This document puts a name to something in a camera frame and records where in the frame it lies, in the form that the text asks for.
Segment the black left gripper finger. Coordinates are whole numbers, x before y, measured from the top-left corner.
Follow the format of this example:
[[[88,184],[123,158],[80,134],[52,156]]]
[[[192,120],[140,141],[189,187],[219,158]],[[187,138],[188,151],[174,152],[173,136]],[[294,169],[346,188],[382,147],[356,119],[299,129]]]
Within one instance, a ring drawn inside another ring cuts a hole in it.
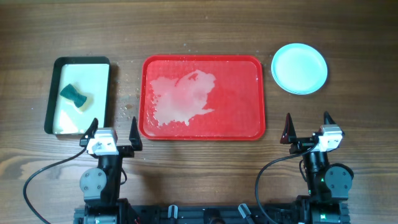
[[[142,145],[141,137],[139,134],[137,119],[135,116],[133,117],[132,123],[131,123],[131,129],[129,132],[129,141],[131,143],[133,151],[142,151],[143,145]]]
[[[80,147],[86,147],[88,145],[90,139],[94,138],[97,129],[98,129],[98,119],[94,118],[92,123],[90,124],[90,127],[80,138]]]

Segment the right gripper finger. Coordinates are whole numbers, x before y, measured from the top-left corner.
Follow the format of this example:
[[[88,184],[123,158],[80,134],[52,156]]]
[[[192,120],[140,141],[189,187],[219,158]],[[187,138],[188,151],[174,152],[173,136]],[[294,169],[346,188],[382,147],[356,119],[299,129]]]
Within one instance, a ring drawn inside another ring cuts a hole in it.
[[[324,124],[336,124],[329,112],[325,111],[323,114]]]
[[[293,144],[297,142],[297,135],[290,113],[287,113],[285,119],[285,127],[280,138],[281,144]]]

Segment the green and yellow sponge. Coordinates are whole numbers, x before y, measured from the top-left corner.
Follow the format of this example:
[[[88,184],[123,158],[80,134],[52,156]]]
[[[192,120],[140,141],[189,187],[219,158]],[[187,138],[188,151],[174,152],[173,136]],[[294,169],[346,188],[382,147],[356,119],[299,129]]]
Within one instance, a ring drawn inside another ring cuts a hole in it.
[[[83,113],[93,104],[93,98],[90,95],[80,93],[72,84],[64,87],[60,96],[66,99],[67,104],[73,106],[79,113]]]

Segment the light blue plate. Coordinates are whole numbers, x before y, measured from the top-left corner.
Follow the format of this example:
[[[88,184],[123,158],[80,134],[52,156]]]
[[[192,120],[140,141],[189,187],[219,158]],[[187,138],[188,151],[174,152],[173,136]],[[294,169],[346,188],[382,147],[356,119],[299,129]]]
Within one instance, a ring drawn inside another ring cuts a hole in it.
[[[309,95],[326,83],[328,66],[318,50],[306,44],[292,43],[274,54],[271,74],[281,89],[295,95]]]

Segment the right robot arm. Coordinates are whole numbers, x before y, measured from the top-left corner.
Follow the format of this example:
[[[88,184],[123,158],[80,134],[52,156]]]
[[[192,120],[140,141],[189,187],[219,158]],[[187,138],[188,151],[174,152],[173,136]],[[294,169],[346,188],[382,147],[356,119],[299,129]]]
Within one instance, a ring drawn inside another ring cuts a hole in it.
[[[218,224],[218,223],[350,223],[347,200],[354,172],[344,164],[330,164],[328,153],[338,149],[343,130],[328,112],[323,124],[310,137],[296,135],[291,116],[285,119],[281,144],[290,145],[285,160],[301,157],[299,170],[307,184],[308,194],[299,195],[290,203],[261,203],[255,206],[178,207],[170,205],[135,206],[134,223],[153,224]]]

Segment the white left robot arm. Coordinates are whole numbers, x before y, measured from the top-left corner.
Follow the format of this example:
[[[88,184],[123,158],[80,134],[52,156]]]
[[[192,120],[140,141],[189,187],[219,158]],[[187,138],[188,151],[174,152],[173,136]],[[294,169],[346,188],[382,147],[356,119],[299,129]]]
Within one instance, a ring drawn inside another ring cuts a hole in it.
[[[132,119],[129,133],[130,144],[117,145],[118,137],[113,128],[99,128],[94,119],[80,139],[80,146],[95,159],[98,165],[88,169],[80,178],[85,206],[74,213],[75,224],[125,224],[140,223],[138,214],[126,198],[120,198],[121,180],[126,176],[123,159],[134,157],[142,150],[137,119]]]

